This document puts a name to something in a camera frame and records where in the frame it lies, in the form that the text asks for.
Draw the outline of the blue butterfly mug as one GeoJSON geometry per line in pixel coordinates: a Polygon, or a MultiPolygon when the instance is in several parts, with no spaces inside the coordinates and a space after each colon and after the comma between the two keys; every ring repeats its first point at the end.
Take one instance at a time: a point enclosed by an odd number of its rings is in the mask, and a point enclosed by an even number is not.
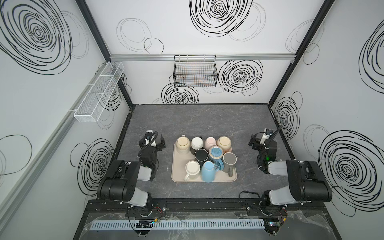
{"type": "Polygon", "coordinates": [[[218,166],[220,171],[224,169],[223,155],[224,152],[219,146],[212,146],[209,149],[209,160],[218,166]]]}

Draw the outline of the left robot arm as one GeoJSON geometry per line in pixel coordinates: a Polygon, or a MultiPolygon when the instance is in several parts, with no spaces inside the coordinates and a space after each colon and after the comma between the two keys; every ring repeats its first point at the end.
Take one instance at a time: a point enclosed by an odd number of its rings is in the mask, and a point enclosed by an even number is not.
{"type": "Polygon", "coordinates": [[[160,165],[158,152],[166,148],[166,143],[158,132],[146,131],[139,147],[137,161],[112,161],[98,186],[99,200],[122,202],[137,208],[152,207],[151,194],[140,190],[137,182],[154,180],[160,165]]]}

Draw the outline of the grey mug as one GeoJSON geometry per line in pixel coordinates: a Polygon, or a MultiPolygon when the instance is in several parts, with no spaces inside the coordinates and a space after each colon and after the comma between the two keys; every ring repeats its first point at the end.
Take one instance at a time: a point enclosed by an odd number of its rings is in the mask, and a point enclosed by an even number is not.
{"type": "Polygon", "coordinates": [[[223,155],[223,172],[227,173],[231,178],[234,174],[235,164],[237,163],[237,156],[233,153],[227,152],[223,155]]]}

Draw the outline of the light blue mug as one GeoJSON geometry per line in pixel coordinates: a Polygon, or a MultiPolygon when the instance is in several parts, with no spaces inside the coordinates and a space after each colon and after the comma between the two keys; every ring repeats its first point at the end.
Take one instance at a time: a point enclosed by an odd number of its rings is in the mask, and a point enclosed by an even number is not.
{"type": "Polygon", "coordinates": [[[203,164],[201,169],[201,178],[205,183],[212,183],[215,180],[216,173],[220,170],[219,166],[211,161],[203,164]]]}

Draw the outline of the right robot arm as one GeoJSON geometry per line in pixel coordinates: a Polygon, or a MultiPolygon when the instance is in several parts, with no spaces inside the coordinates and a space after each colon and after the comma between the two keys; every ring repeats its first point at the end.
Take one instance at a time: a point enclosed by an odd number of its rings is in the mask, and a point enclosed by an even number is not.
{"type": "Polygon", "coordinates": [[[307,202],[330,202],[331,187],[314,161],[277,160],[275,134],[268,130],[261,138],[251,135],[249,146],[259,152],[256,163],[265,174],[288,178],[288,185],[277,190],[268,190],[261,196],[260,205],[285,206],[307,202]]]}

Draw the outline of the white red mug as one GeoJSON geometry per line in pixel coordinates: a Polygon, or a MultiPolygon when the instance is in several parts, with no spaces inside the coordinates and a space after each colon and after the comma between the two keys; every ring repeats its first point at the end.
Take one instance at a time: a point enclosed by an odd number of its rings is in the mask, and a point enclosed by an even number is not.
{"type": "Polygon", "coordinates": [[[189,161],[186,164],[186,176],[184,177],[184,181],[190,181],[196,179],[200,174],[200,164],[197,161],[189,161]]]}

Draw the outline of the beige plastic tray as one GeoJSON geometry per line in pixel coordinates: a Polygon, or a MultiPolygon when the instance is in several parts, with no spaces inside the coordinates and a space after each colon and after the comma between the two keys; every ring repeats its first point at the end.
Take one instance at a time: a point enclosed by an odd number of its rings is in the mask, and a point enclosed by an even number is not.
{"type": "MultiPolygon", "coordinates": [[[[187,174],[186,165],[189,161],[194,161],[195,157],[190,150],[187,153],[179,153],[176,144],[174,144],[173,165],[172,165],[172,180],[175,183],[203,183],[201,176],[198,175],[195,179],[185,181],[187,174]]],[[[238,178],[237,169],[234,168],[233,176],[229,177],[228,173],[218,171],[216,173],[214,183],[234,182],[238,178]]]]}

